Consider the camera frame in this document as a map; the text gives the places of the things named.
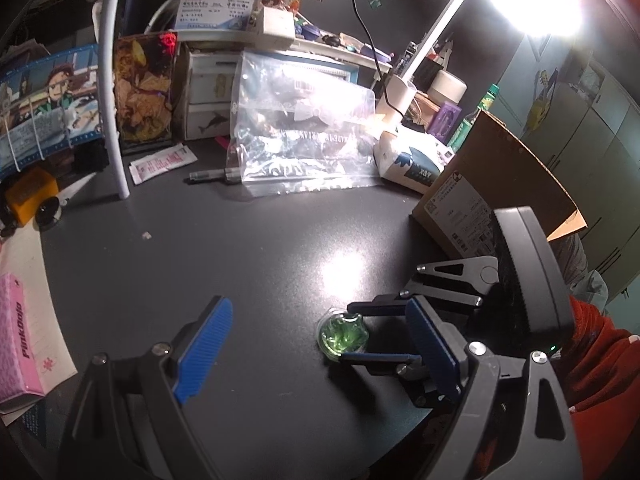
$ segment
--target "blue ribbed pad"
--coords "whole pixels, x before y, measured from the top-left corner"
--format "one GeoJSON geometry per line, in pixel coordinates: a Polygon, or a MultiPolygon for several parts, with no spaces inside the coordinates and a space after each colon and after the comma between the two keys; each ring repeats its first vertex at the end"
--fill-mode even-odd
{"type": "Polygon", "coordinates": [[[233,306],[224,298],[203,323],[196,337],[178,362],[178,380],[174,385],[175,398],[183,404],[200,391],[209,369],[231,330],[233,306]]]}
{"type": "Polygon", "coordinates": [[[407,302],[404,316],[422,362],[429,369],[438,391],[450,400],[457,400],[460,396],[456,388],[460,367],[446,342],[415,299],[407,302]]]}

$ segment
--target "red blanket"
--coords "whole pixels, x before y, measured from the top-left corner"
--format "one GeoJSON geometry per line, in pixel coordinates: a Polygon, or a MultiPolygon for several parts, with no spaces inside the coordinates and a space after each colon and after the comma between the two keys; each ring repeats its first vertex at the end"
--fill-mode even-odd
{"type": "Polygon", "coordinates": [[[584,479],[596,480],[640,418],[640,342],[593,305],[571,303],[574,337],[554,368],[572,412],[584,479]]]}

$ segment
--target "black cable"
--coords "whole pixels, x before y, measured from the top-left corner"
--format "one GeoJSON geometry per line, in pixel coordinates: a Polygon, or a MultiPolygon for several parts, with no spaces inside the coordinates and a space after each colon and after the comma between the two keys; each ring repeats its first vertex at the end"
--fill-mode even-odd
{"type": "Polygon", "coordinates": [[[400,114],[400,117],[402,118],[404,117],[404,114],[389,102],[389,97],[386,95],[386,85],[385,85],[385,82],[383,81],[384,76],[382,74],[382,70],[380,70],[380,63],[378,63],[378,53],[376,51],[376,45],[373,43],[373,38],[369,33],[369,29],[367,28],[367,25],[364,24],[364,22],[362,21],[362,18],[360,17],[360,13],[358,12],[358,6],[356,5],[356,0],[351,0],[351,3],[353,4],[353,12],[355,13],[356,18],[358,19],[358,21],[360,22],[360,25],[362,25],[362,28],[367,34],[367,38],[369,38],[369,44],[371,45],[371,49],[373,50],[373,61],[376,62],[376,69],[378,69],[378,75],[380,76],[380,84],[382,85],[386,104],[388,104],[390,107],[393,108],[393,110],[398,112],[400,114]]]}

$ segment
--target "green liquid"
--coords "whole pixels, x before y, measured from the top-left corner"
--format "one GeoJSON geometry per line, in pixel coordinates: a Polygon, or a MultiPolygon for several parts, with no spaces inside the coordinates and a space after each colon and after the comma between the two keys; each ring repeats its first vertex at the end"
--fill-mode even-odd
{"type": "Polygon", "coordinates": [[[337,360],[343,352],[356,352],[369,339],[360,314],[336,314],[320,328],[320,346],[329,359],[337,360]]]}

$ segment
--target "black desk surface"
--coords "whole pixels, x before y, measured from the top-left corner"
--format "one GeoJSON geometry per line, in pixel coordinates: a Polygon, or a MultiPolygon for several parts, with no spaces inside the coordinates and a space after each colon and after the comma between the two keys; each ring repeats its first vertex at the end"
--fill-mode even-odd
{"type": "Polygon", "coordinates": [[[396,380],[327,367],[315,325],[329,308],[398,291],[418,263],[444,259],[409,218],[417,196],[379,186],[246,200],[240,187],[187,186],[190,171],[223,160],[213,142],[192,148],[197,163],[133,187],[124,202],[107,169],[42,235],[78,371],[96,352],[130,357],[171,340],[222,294],[234,304],[231,334],[184,407],[221,473],[353,478],[426,412],[396,380]]]}

